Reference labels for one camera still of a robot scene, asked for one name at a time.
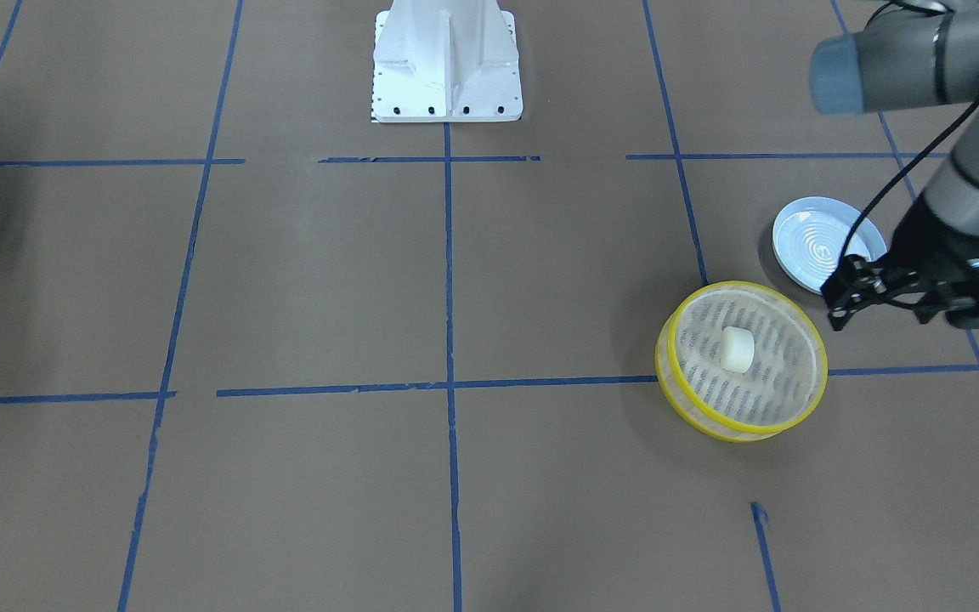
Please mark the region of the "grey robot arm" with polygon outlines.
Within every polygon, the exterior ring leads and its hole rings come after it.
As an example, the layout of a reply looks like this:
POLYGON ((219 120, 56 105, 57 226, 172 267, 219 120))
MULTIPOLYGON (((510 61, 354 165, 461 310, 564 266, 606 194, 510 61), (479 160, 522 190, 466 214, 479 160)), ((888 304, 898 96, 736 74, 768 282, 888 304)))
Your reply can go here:
POLYGON ((889 305, 920 324, 943 315, 979 329, 979 3, 886 1, 861 31, 823 40, 812 52, 813 107, 828 116, 963 105, 863 209, 854 228, 945 139, 957 140, 875 260, 840 250, 821 286, 829 325, 889 305))

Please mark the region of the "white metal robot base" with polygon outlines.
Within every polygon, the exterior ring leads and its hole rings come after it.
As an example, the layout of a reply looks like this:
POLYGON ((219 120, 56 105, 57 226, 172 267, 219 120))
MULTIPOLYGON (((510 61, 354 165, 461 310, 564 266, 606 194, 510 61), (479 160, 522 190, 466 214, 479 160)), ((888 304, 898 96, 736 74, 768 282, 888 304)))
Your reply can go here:
POLYGON ((523 116, 516 20, 497 1, 393 1, 374 20, 372 59, 374 122, 523 116))

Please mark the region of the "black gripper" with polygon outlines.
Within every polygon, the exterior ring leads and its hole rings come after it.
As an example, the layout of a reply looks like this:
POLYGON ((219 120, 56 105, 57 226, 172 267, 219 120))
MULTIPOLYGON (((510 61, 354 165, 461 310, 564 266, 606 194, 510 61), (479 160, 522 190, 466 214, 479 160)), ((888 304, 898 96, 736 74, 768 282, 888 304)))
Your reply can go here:
POLYGON ((979 329, 979 236, 945 224, 924 197, 894 229, 885 256, 844 256, 821 286, 835 332, 859 311, 909 293, 920 295, 908 303, 920 324, 944 314, 954 328, 979 329))

